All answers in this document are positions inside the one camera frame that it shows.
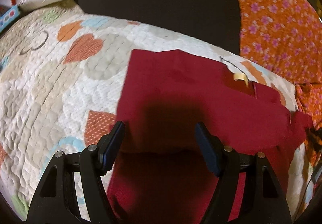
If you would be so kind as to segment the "dark red garment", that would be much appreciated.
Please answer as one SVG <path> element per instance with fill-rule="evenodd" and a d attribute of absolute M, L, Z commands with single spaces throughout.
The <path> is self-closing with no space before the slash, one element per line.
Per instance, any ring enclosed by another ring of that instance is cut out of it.
<path fill-rule="evenodd" d="M 195 126 L 237 152 L 263 152 L 282 189 L 312 118 L 274 86 L 235 81 L 225 64 L 180 50 L 134 50 L 117 120 L 126 134 L 107 198 L 119 223 L 199 223 L 217 185 Z"/>

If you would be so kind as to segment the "quilted heart pattern bedspread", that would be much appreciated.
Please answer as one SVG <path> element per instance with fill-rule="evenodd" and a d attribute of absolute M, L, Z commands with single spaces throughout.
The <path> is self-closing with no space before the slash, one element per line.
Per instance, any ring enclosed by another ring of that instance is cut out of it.
<path fill-rule="evenodd" d="M 134 48 L 185 52 L 222 61 L 272 86 L 291 111 L 295 88 L 278 75 L 220 47 L 178 32 L 89 15 L 70 0 L 36 10 L 1 38 L 1 194 L 25 221 L 54 152 L 81 151 L 94 121 L 106 130 Z"/>

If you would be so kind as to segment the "beige garment label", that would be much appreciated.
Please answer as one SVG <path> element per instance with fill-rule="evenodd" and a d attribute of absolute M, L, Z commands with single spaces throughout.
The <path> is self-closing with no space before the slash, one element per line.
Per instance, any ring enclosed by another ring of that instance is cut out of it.
<path fill-rule="evenodd" d="M 244 73 L 234 73 L 233 74 L 233 79 L 234 81 L 243 81 L 246 85 L 246 87 L 248 87 L 248 83 L 249 83 L 249 80 L 248 80 L 248 77 L 246 74 Z"/>

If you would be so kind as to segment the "orange floral fabric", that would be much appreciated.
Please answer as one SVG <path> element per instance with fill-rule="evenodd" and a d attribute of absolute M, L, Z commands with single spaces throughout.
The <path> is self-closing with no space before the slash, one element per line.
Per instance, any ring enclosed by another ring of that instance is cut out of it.
<path fill-rule="evenodd" d="M 321 129 L 321 22 L 307 0 L 238 0 L 240 55 L 295 86 L 298 109 Z"/>

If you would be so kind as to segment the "colourful box edge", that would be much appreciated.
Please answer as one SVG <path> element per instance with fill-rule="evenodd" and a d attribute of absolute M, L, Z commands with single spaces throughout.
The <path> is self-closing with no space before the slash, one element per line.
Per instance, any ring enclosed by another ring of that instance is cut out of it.
<path fill-rule="evenodd" d="M 17 5 L 7 7 L 1 5 L 0 32 L 13 23 L 20 16 L 20 10 Z"/>

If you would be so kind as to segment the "black flat cushion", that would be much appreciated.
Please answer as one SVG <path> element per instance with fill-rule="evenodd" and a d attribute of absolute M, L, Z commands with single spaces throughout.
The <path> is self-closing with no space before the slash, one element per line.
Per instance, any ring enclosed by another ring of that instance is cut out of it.
<path fill-rule="evenodd" d="M 75 0 L 88 14 L 138 21 L 240 53 L 238 0 Z"/>

